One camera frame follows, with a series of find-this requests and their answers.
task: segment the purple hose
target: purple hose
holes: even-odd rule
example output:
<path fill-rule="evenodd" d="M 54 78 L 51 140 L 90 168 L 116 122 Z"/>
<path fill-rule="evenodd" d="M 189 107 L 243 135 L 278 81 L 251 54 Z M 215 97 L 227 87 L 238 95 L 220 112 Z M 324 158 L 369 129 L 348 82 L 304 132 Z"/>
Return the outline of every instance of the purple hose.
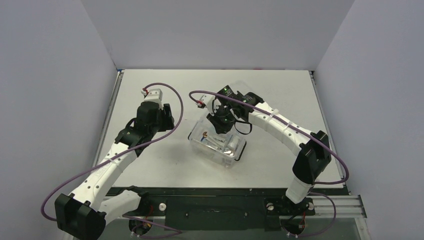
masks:
<path fill-rule="evenodd" d="M 158 137 L 157 139 L 155 139 L 155 140 L 151 140 L 151 141 L 149 141 L 149 142 L 145 142 L 145 143 L 143 143 L 143 144 L 140 144 L 140 145 L 137 145 L 137 146 L 135 146 L 135 147 L 132 147 L 132 148 L 129 148 L 129 149 L 127 149 L 127 150 L 125 150 L 125 151 L 123 151 L 123 152 L 121 152 L 121 153 L 118 153 L 117 155 L 115 155 L 115 156 L 113 156 L 113 157 L 111 157 L 110 158 L 110 160 L 115 160 L 115 159 L 117 159 L 117 158 L 119 158 L 120 156 L 122 156 L 122 155 L 124 155 L 124 154 L 126 154 L 126 153 L 129 153 L 129 152 L 131 152 L 131 151 L 133 151 L 133 150 L 136 150 L 136 149 L 139 149 L 139 148 L 143 148 L 143 147 L 145 147 L 145 146 L 148 146 L 148 145 L 150 145 L 150 144 L 152 144 L 152 143 L 156 143 L 157 141 L 160 141 L 160 140 L 162 140 L 162 139 L 164 139 L 164 138 L 166 138 L 166 137 L 168 137 L 169 135 L 171 135 L 177 128 L 178 128 L 178 126 L 180 125 L 180 123 L 181 123 L 181 120 L 183 119 L 183 112 L 184 112 L 184 106 L 183 106 L 183 100 L 181 99 L 181 96 L 180 96 L 180 94 L 177 92 L 177 90 L 175 90 L 175 88 L 173 88 L 172 86 L 170 86 L 170 85 L 168 85 L 168 84 L 166 84 L 166 83 L 161 83 L 161 82 L 155 82 L 155 83 L 151 83 L 151 84 L 149 84 L 149 85 L 147 85 L 146 87 L 144 87 L 143 89 L 147 89 L 147 88 L 149 88 L 149 87 L 151 87 L 151 86 L 155 86 L 155 85 L 161 85 L 161 86 L 165 86 L 165 87 L 167 87 L 167 88 L 169 88 L 169 89 L 171 89 L 175 94 L 176 94 L 176 96 L 178 97 L 178 99 L 179 99 L 179 103 L 181 104 L 181 114 L 179 115 L 179 119 L 178 119 L 178 121 L 177 121 L 177 123 L 175 124 L 175 127 L 171 130 L 171 131 L 169 131 L 167 134 L 165 134 L 165 135 L 163 135 L 163 136 L 161 136 L 161 137 Z M 45 211 L 45 207 L 46 207 L 46 204 L 47 204 L 47 201 L 53 196 L 53 194 L 55 194 L 59 189 L 61 189 L 63 186 L 65 186 L 65 185 L 67 185 L 68 183 L 70 183 L 70 182 L 72 182 L 72 181 L 74 181 L 75 179 L 77 179 L 77 178 L 79 178 L 79 177 L 81 177 L 81 176 L 84 176 L 84 175 L 86 175 L 86 174 L 88 174 L 88 173 L 90 173 L 91 171 L 94 171 L 94 170 L 96 170 L 96 169 L 99 169 L 99 168 L 101 168 L 101 167 L 103 167 L 103 166 L 105 166 L 105 165 L 107 165 L 107 164 L 109 164 L 110 163 L 110 161 L 105 161 L 105 162 L 103 162 L 103 163 L 100 163 L 99 165 L 97 165 L 97 166 L 94 166 L 94 167 L 92 167 L 92 168 L 90 168 L 90 169 L 88 169 L 88 170 L 86 170 L 86 171 L 84 171 L 84 172 L 81 172 L 80 174 L 78 174 L 78 175 L 75 175 L 75 176 L 73 176 L 73 177 L 71 177 L 70 179 L 68 179 L 68 180 L 66 180 L 66 181 L 64 181 L 62 184 L 60 184 L 59 186 L 57 186 L 55 189 L 53 189 L 53 191 L 51 191 L 48 195 L 47 195 L 47 197 L 44 199 L 44 201 L 42 202 L 42 204 L 41 204 L 41 209 L 40 209 L 40 211 L 41 211 L 41 215 L 43 216 L 43 217 L 45 217 L 46 219 L 48 219 L 48 220 L 50 220 L 50 221 L 56 221 L 56 218 L 54 218 L 54 217 L 51 217 L 51 216 L 49 216 L 49 215 L 47 215 L 47 213 L 46 213 L 46 211 Z"/>
<path fill-rule="evenodd" d="M 261 113 L 263 113 L 263 114 L 266 114 L 266 115 L 271 115 L 271 113 L 270 112 L 267 112 L 267 111 L 265 111 L 265 110 L 262 110 L 262 109 L 260 109 L 260 108 L 258 108 L 258 107 L 255 107 L 255 106 L 253 106 L 253 105 L 250 105 L 250 104 L 248 104 L 248 103 L 245 103 L 245 102 L 242 102 L 242 101 L 239 101 L 239 100 L 236 100 L 236 99 L 234 99 L 234 98 L 231 98 L 231 97 L 228 97 L 228 96 L 224 96 L 224 95 L 221 95 L 221 94 L 218 94 L 218 93 L 215 93 L 215 92 L 211 92 L 211 91 L 203 91 L 203 90 L 196 90 L 196 91 L 191 91 L 190 93 L 188 93 L 188 96 L 190 97 L 190 99 L 191 100 L 193 100 L 193 101 L 195 101 L 196 103 L 198 103 L 199 101 L 198 100 L 196 100 L 196 99 L 194 99 L 194 97 L 192 96 L 192 94 L 210 94 L 210 95 L 214 95 L 214 96 L 216 96 L 216 97 L 220 97 L 220 98 L 223 98 L 223 99 L 225 99 L 225 100 L 228 100 L 228 101 L 232 101 L 232 102 L 235 102 L 235 103 L 238 103 L 238 104 L 241 104 L 241 105 L 244 105 L 244 106 L 246 106 L 246 107 L 249 107 L 249 108 L 252 108 L 252 109 L 254 109 L 254 110 L 256 110 L 256 111 L 259 111 L 259 112 L 261 112 Z M 345 164 L 345 162 L 334 152 L 334 151 L 332 151 L 328 146 L 326 146 L 324 143 L 322 143 L 322 142 L 320 142 L 318 139 L 316 139 L 315 137 L 313 137 L 313 136 L 311 136 L 311 135 L 309 135 L 309 134 L 307 134 L 306 132 L 304 132 L 304 131 L 302 131 L 302 130 L 300 130 L 299 128 L 297 128 L 297 127 L 295 127 L 295 126 L 292 126 L 292 125 L 289 125 L 289 123 L 288 122 L 286 122 L 286 121 L 284 121 L 283 119 L 281 119 L 280 117 L 278 117 L 278 116 L 276 116 L 276 115 L 273 115 L 272 116 L 273 118 L 275 118 L 275 119 L 277 119 L 278 121 L 280 121 L 281 123 L 283 123 L 284 125 L 287 125 L 289 128 L 291 128 L 291 129 L 293 129 L 293 130 L 295 130 L 295 131 L 297 131 L 297 132 L 299 132 L 299 133 L 301 133 L 301 134 L 303 134 L 304 136 L 306 136 L 306 137 L 308 137 L 309 139 L 311 139 L 312 141 L 314 141 L 314 142 L 316 142 L 317 144 L 319 144 L 321 147 L 323 147 L 326 151 L 328 151 L 331 155 L 333 155 L 337 160 L 338 160 L 338 162 L 343 166 L 343 168 L 344 168 L 344 172 L 346 173 L 346 176 L 345 176 L 345 178 L 344 179 L 342 179 L 342 180 L 338 180 L 338 181 L 330 181 L 330 182 L 323 182 L 323 181 L 316 181 L 316 182 L 314 182 L 313 184 L 323 184 L 323 185 L 334 185 L 334 184 L 342 184 L 342 183 L 345 183 L 348 179 L 349 179 L 349 170 L 348 170 L 348 166 L 346 166 L 346 164 Z"/>
<path fill-rule="evenodd" d="M 322 194 L 322 193 L 318 193 L 318 192 L 310 192 L 309 195 L 322 196 L 322 197 L 330 200 L 330 202 L 332 204 L 332 208 L 334 209 L 334 215 L 332 217 L 332 220 L 331 220 L 330 224 L 328 226 L 326 226 L 325 228 L 323 228 L 322 230 L 317 231 L 317 232 L 314 232 L 314 233 L 297 235 L 298 238 L 307 238 L 307 237 L 313 237 L 313 236 L 316 236 L 316 235 L 320 235 L 320 234 L 324 233 L 325 231 L 327 231 L 329 228 L 331 228 L 334 225 L 334 223 L 336 222 L 336 214 L 337 213 L 336 213 L 336 204 L 334 203 L 334 201 L 329 196 L 327 196 L 325 194 Z"/>
<path fill-rule="evenodd" d="M 174 231 L 174 233 L 170 233 L 170 234 L 166 234 L 166 235 L 162 235 L 162 236 L 144 236 L 144 235 L 140 235 L 140 238 L 142 238 L 142 239 L 163 239 L 163 238 L 168 238 L 168 237 L 172 237 L 172 236 L 179 235 L 179 234 L 182 234 L 183 233 L 182 231 L 180 231 L 178 229 L 175 229 L 175 228 L 172 228 L 172 227 L 169 227 L 169 226 L 165 226 L 165 225 L 162 225 L 162 224 L 153 222 L 153 221 L 149 221 L 149 220 L 146 220 L 146 219 L 143 219 L 143 218 L 139 218 L 139 217 L 135 217 L 135 216 L 127 216 L 127 215 L 123 215 L 122 217 L 127 218 L 127 219 L 141 221 L 143 223 L 148 223 L 148 224 L 151 224 L 151 225 L 155 225 L 155 226 L 161 227 L 163 229 L 168 229 L 168 230 Z M 136 230 L 139 227 L 141 227 L 142 225 L 143 224 L 140 224 L 140 225 L 137 225 L 137 226 L 133 227 L 132 230 L 131 230 L 131 232 L 134 232 L 135 233 Z"/>

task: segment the purple cable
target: purple cable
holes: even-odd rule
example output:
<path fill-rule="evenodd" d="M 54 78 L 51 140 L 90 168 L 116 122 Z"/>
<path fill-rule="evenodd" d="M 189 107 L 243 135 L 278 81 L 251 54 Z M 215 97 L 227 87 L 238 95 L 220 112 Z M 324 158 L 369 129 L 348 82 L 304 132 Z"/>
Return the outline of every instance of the purple cable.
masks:
<path fill-rule="evenodd" d="M 334 215 L 332 217 L 330 224 L 328 226 L 326 226 L 325 228 L 323 228 L 322 230 L 314 232 L 314 233 L 297 235 L 298 238 L 307 238 L 307 237 L 313 237 L 313 236 L 316 236 L 316 235 L 320 235 L 320 234 L 324 233 L 325 231 L 327 231 L 329 228 L 331 228 L 334 225 L 334 223 L 336 222 L 336 214 L 337 213 L 336 213 L 336 204 L 334 203 L 334 201 L 329 196 L 322 194 L 322 193 L 318 193 L 318 192 L 310 192 L 309 195 L 322 196 L 322 197 L 330 200 L 330 202 L 332 204 L 332 208 L 334 209 Z M 290 236 L 294 236 L 294 237 L 296 236 L 295 234 L 290 233 L 290 232 L 289 232 L 289 234 L 290 234 Z"/>
<path fill-rule="evenodd" d="M 247 106 L 247 107 L 249 107 L 249 108 L 252 108 L 252 109 L 254 109 L 254 110 L 256 110 L 256 111 L 259 111 L 259 112 L 261 112 L 261 113 L 263 113 L 263 114 L 266 114 L 266 115 L 271 115 L 271 113 L 270 112 L 267 112 L 267 111 L 265 111 L 265 110 L 262 110 L 262 109 L 260 109 L 260 108 L 258 108 L 258 107 L 256 107 L 256 106 L 253 106 L 253 105 L 250 105 L 250 104 L 248 104 L 248 103 L 245 103 L 245 102 L 242 102 L 242 101 L 239 101 L 239 100 L 236 100 L 236 99 L 234 99 L 234 98 L 231 98 L 231 97 L 228 97 L 228 96 L 225 96 L 225 95 L 221 95 L 221 94 L 218 94 L 218 93 L 215 93 L 215 92 L 211 92 L 211 91 L 203 91 L 203 90 L 196 90 L 196 91 L 191 91 L 191 92 L 189 92 L 188 93 L 188 96 L 190 97 L 190 99 L 191 100 L 193 100 L 193 101 L 195 101 L 196 103 L 198 103 L 199 101 L 198 100 L 196 100 L 196 99 L 194 99 L 194 97 L 192 96 L 192 94 L 210 94 L 210 95 L 213 95 L 213 96 L 216 96 L 216 97 L 220 97 L 220 98 L 223 98 L 223 99 L 225 99 L 225 100 L 228 100 L 228 101 L 232 101 L 232 102 L 235 102 L 235 103 L 238 103 L 238 104 L 241 104 L 241 105 L 244 105 L 244 106 Z M 320 142 L 318 139 L 316 139 L 315 137 L 313 137 L 313 136 L 311 136 L 310 134 L 307 134 L 306 132 L 304 132 L 304 131 L 302 131 L 302 130 L 300 130 L 300 129 L 298 129 L 297 127 L 295 127 L 295 126 L 292 126 L 291 124 L 289 125 L 289 123 L 288 122 L 286 122 L 286 121 L 284 121 L 283 119 L 281 119 L 280 117 L 278 117 L 278 116 L 276 116 L 276 115 L 273 115 L 272 116 L 273 118 L 275 118 L 275 119 L 277 119 L 278 121 L 280 121 L 281 123 L 283 123 L 284 125 L 287 125 L 289 128 L 291 128 L 291 129 L 293 129 L 293 130 L 295 130 L 295 131 L 297 131 L 297 132 L 299 132 L 299 133 L 301 133 L 301 134 L 303 134 L 304 136 L 306 136 L 307 138 L 309 138 L 309 139 L 311 139 L 312 141 L 314 141 L 314 142 L 316 142 L 317 144 L 319 144 L 321 147 L 323 147 L 326 151 L 328 151 L 331 155 L 333 155 L 337 160 L 338 160 L 338 162 L 343 166 L 343 168 L 344 168 L 344 172 L 346 173 L 346 176 L 345 176 L 345 178 L 344 179 L 342 179 L 342 180 L 338 180 L 338 181 L 330 181 L 330 182 L 324 182 L 324 181 L 316 181 L 316 182 L 314 182 L 313 184 L 315 185 L 315 184 L 323 184 L 323 185 L 334 185 L 334 184 L 342 184 L 342 183 L 345 183 L 348 179 L 349 179 L 349 170 L 348 170 L 348 166 L 346 166 L 346 164 L 345 164 L 345 162 L 334 152 L 334 151 L 332 151 L 328 146 L 326 146 L 324 143 L 322 143 L 322 142 Z"/>
<path fill-rule="evenodd" d="M 151 84 L 149 84 L 149 85 L 147 85 L 147 86 L 145 86 L 143 89 L 147 89 L 147 88 L 149 88 L 149 87 L 151 87 L 151 86 L 155 86 L 155 85 L 161 85 L 161 86 L 165 86 L 165 87 L 167 87 L 167 88 L 169 88 L 169 89 L 171 89 L 175 94 L 176 94 L 176 96 L 178 97 L 178 99 L 179 99 L 179 103 L 181 104 L 181 114 L 179 115 L 179 119 L 178 119 L 178 121 L 177 121 L 177 123 L 175 124 L 175 127 L 171 130 L 171 131 L 169 131 L 167 134 L 165 134 L 165 135 L 163 135 L 163 136 L 161 136 L 161 137 L 158 137 L 157 139 L 155 139 L 155 140 L 151 140 L 151 141 L 149 141 L 149 142 L 145 142 L 145 143 L 143 143 L 143 144 L 140 144 L 140 145 L 138 145 L 138 146 L 135 146 L 135 147 L 132 147 L 132 148 L 129 148 L 129 149 L 127 149 L 127 150 L 125 150 L 125 151 L 123 151 L 123 152 L 121 152 L 121 153 L 118 153 L 117 155 L 115 155 L 115 156 L 113 156 L 113 157 L 111 157 L 110 158 L 110 160 L 111 161 L 113 161 L 113 160 L 115 160 L 115 159 L 117 159 L 117 158 L 119 158 L 120 156 L 122 156 L 122 155 L 124 155 L 124 154 L 126 154 L 126 153 L 129 153 L 129 152 L 131 152 L 131 151 L 133 151 L 133 150 L 136 150 L 136 149 L 139 149 L 139 148 L 143 148 L 143 147 L 145 147 L 145 146 L 148 146 L 148 145 L 150 145 L 150 144 L 152 144 L 152 143 L 156 143 L 157 141 L 160 141 L 160 140 L 162 140 L 162 139 L 164 139 L 164 138 L 166 138 L 166 137 L 168 137 L 169 135 L 171 135 L 177 128 L 178 128 L 178 126 L 180 125 L 180 123 L 181 123 L 181 120 L 183 119 L 183 112 L 184 112 L 184 106 L 183 106 L 183 99 L 181 99 L 181 96 L 180 96 L 180 94 L 177 92 L 177 90 L 175 90 L 175 88 L 173 88 L 172 86 L 170 86 L 170 85 L 168 85 L 168 84 L 166 84 L 166 83 L 161 83 L 161 82 L 155 82 L 155 83 L 151 83 Z M 90 169 L 88 169 L 88 170 L 86 170 L 86 171 L 84 171 L 84 172 L 81 172 L 80 174 L 78 174 L 78 175 L 75 175 L 75 176 L 73 176 L 73 177 L 71 177 L 70 179 L 68 179 L 68 180 L 66 180 L 66 181 L 64 181 L 62 184 L 60 184 L 59 186 L 57 186 L 55 189 L 53 189 L 53 191 L 51 191 L 48 195 L 47 195 L 47 197 L 44 199 L 44 201 L 42 202 L 42 204 L 41 204 L 41 209 L 40 209 L 40 211 L 41 211 L 41 215 L 43 216 L 43 217 L 45 217 L 46 219 L 48 219 L 48 220 L 50 220 L 50 221 L 56 221 L 56 218 L 54 218 L 54 217 L 51 217 L 51 216 L 49 216 L 49 215 L 47 215 L 47 213 L 46 213 L 46 211 L 45 211 L 45 207 L 46 207 L 46 204 L 47 204 L 47 201 L 53 196 L 53 194 L 55 194 L 59 189 L 61 189 L 63 186 L 65 186 L 65 185 L 67 185 L 68 183 L 70 183 L 70 182 L 72 182 L 72 181 L 74 181 L 75 179 L 77 179 L 77 178 L 79 178 L 79 177 L 81 177 L 81 176 L 84 176 L 84 175 L 86 175 L 86 174 L 88 174 L 88 173 L 90 173 L 91 171 L 94 171 L 94 170 L 96 170 L 96 169 L 99 169 L 99 168 L 101 168 L 101 167 L 103 167 L 103 166 L 105 166 L 105 165 L 107 165 L 107 164 L 109 164 L 109 163 L 111 163 L 110 161 L 105 161 L 105 162 L 103 162 L 103 163 L 100 163 L 99 165 L 97 165 L 97 166 L 94 166 L 94 167 L 92 167 L 92 168 L 90 168 Z"/>
<path fill-rule="evenodd" d="M 142 238 L 142 239 L 163 239 L 163 238 L 168 238 L 168 237 L 172 237 L 172 236 L 179 235 L 179 234 L 183 233 L 181 230 L 178 230 L 178 229 L 175 229 L 175 228 L 172 228 L 172 227 L 169 227 L 169 226 L 165 226 L 165 225 L 153 222 L 153 221 L 149 221 L 149 220 L 146 220 L 146 219 L 143 219 L 143 218 L 139 218 L 139 217 L 135 217 L 135 216 L 127 216 L 127 215 L 123 215 L 122 217 L 127 218 L 127 219 L 141 221 L 143 223 L 148 223 L 148 224 L 151 224 L 151 225 L 161 227 L 163 229 L 168 229 L 168 230 L 174 231 L 174 233 L 170 233 L 170 234 L 166 234 L 166 235 L 162 235 L 162 236 L 143 236 L 143 235 L 140 235 L 140 238 Z M 131 232 L 135 233 L 136 230 L 139 227 L 141 227 L 142 225 L 143 224 L 140 224 L 140 225 L 133 227 Z"/>

